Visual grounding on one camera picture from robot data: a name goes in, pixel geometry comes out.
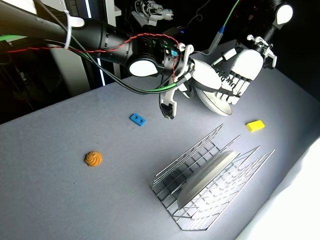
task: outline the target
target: red wire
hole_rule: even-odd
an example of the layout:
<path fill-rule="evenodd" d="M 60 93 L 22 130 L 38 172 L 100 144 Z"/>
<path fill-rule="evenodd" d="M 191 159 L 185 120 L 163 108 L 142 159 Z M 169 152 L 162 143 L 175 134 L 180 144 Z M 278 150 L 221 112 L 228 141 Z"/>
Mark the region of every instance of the red wire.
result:
<path fill-rule="evenodd" d="M 127 44 L 130 41 L 132 41 L 133 39 L 136 39 L 136 38 L 141 37 L 141 36 L 166 37 L 168 39 L 172 39 L 173 41 L 176 42 L 177 45 L 179 45 L 179 42 L 176 39 L 174 39 L 172 36 L 168 36 L 166 34 L 140 33 L 138 35 L 131 36 L 128 40 L 125 40 L 119 46 L 117 46 L 115 48 L 112 48 L 112 49 L 108 49 L 108 50 L 96 49 L 96 50 L 81 51 L 79 49 L 73 49 L 73 48 L 69 48 L 69 50 L 77 51 L 79 53 L 109 53 L 109 52 L 114 52 L 114 51 L 122 48 L 125 44 Z M 61 49 L 61 48 L 62 48 L 61 46 L 26 47 L 26 48 L 23 48 L 23 49 L 7 51 L 7 53 L 8 54 L 12 54 L 12 53 L 24 52 L 24 51 L 27 51 L 27 50 L 42 50 L 42 49 L 46 49 L 47 50 L 47 49 Z"/>

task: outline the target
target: plate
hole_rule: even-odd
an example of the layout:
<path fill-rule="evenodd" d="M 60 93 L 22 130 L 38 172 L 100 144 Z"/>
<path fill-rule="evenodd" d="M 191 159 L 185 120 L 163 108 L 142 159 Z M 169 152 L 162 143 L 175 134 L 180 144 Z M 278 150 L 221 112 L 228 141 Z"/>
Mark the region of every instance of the plate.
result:
<path fill-rule="evenodd" d="M 229 116 L 232 114 L 230 104 L 227 101 L 218 98 L 217 92 L 202 91 L 198 88 L 196 88 L 195 90 L 200 100 L 211 111 L 222 116 Z"/>
<path fill-rule="evenodd" d="M 177 198 L 178 209 L 180 210 L 186 206 L 238 155 L 236 151 L 227 151 L 214 156 L 206 164 L 202 165 L 183 186 Z"/>

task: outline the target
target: yellow sponge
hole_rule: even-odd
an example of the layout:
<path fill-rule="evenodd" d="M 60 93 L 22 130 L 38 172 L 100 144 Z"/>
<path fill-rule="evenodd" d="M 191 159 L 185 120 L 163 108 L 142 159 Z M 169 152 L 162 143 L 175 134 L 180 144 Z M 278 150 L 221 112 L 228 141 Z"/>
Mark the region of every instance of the yellow sponge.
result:
<path fill-rule="evenodd" d="M 261 120 L 258 120 L 258 121 L 249 122 L 245 126 L 248 128 L 250 132 L 254 132 L 254 131 L 263 129 L 265 127 L 265 124 Z"/>

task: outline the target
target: metal wire rack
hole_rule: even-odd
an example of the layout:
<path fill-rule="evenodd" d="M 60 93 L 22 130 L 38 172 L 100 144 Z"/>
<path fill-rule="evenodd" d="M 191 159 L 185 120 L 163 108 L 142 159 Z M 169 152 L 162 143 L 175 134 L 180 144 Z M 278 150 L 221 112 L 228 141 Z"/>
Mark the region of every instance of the metal wire rack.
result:
<path fill-rule="evenodd" d="M 275 151 L 274 149 L 259 158 L 253 158 L 252 156 L 260 148 L 257 146 L 244 154 L 239 154 L 187 205 L 178 209 L 178 195 L 188 178 L 240 137 L 240 135 L 237 136 L 225 147 L 219 149 L 213 143 L 213 139 L 222 126 L 217 127 L 154 177 L 152 191 L 184 231 L 205 231 L 212 226 Z"/>

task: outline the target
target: gray tabletop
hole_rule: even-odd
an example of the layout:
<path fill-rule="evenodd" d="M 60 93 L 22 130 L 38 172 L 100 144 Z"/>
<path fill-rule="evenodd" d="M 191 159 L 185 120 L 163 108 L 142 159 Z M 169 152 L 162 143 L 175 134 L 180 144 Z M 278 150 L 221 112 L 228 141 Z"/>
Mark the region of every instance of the gray tabletop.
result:
<path fill-rule="evenodd" d="M 168 120 L 158 95 L 110 84 L 0 125 L 0 239 L 232 240 L 320 134 L 320 103 L 276 69 L 262 70 L 232 116 L 211 112 L 196 96 L 175 99 L 177 116 Z M 133 113 L 146 119 L 143 127 L 130 121 Z M 266 128 L 250 133 L 245 123 L 258 119 Z M 150 184 L 220 124 L 219 147 L 241 134 L 234 150 L 276 151 L 210 230 L 181 231 Z M 99 167 L 84 162 L 90 151 L 103 154 Z"/>

